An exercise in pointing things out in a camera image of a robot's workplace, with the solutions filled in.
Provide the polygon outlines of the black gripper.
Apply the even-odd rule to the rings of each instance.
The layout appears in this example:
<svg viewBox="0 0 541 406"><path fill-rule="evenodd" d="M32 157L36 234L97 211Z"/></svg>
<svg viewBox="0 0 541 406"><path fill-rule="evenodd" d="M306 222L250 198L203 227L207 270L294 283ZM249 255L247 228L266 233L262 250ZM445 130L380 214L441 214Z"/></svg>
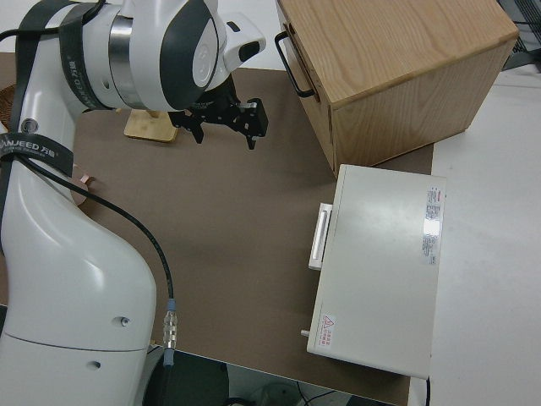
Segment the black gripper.
<svg viewBox="0 0 541 406"><path fill-rule="evenodd" d="M226 125L243 134L251 151L268 129L263 102L259 98L240 102L233 80L206 91L187 109L172 113L172 125L190 132L197 144L201 144L205 136L202 123Z"/></svg>

